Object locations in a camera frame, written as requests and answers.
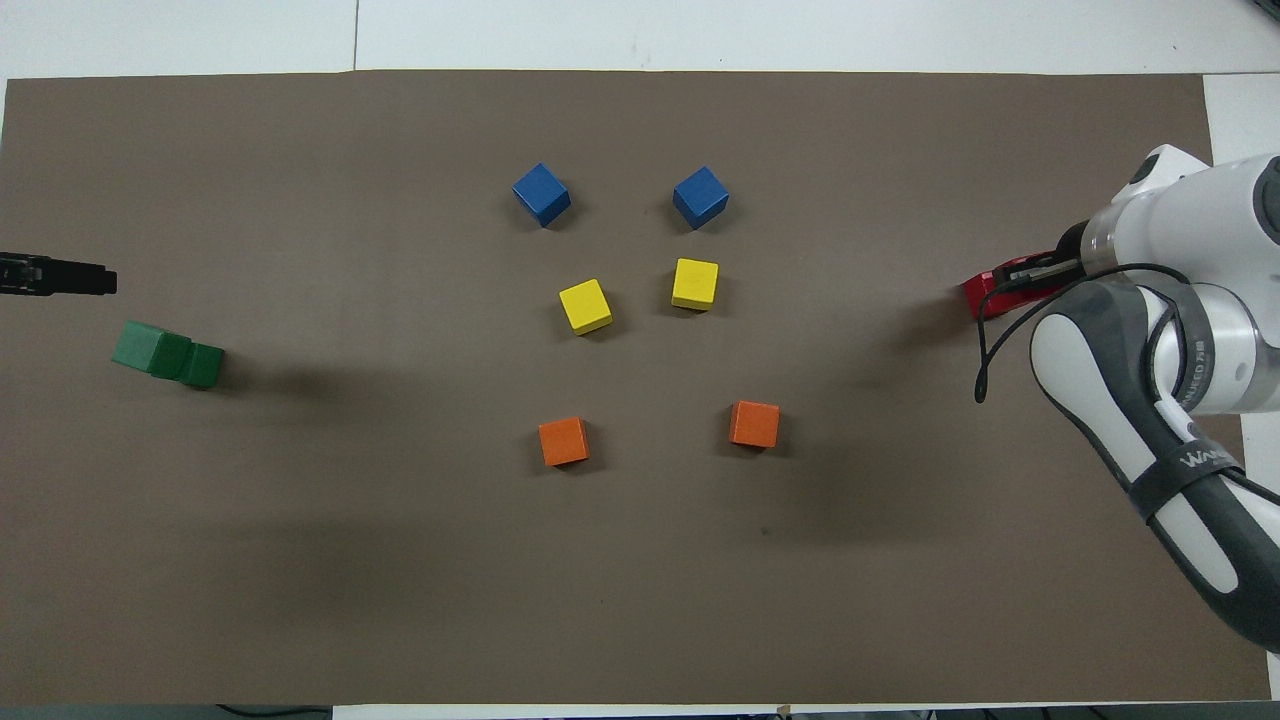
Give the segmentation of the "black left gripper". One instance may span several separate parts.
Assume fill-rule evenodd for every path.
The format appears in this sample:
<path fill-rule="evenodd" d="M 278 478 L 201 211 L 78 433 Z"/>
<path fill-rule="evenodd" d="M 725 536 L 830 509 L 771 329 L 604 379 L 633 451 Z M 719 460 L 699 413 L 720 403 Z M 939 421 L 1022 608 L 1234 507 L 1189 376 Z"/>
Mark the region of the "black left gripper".
<path fill-rule="evenodd" d="M 1 254 L 1 293 L 45 296 L 54 293 L 114 295 L 116 273 L 104 265 L 74 263 L 23 252 Z"/>

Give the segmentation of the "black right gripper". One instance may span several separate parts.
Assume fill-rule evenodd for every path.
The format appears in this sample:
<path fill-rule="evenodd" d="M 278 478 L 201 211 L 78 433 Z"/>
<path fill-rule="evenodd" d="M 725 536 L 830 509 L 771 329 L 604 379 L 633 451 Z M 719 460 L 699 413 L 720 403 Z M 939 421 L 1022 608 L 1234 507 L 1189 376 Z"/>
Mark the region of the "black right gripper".
<path fill-rule="evenodd" d="M 1082 260 L 1082 241 L 1088 220 L 1069 227 L 1059 240 L 1055 258 L 1015 258 L 991 272 L 989 291 L 1048 292 L 1060 282 L 1074 282 L 1087 274 Z"/>

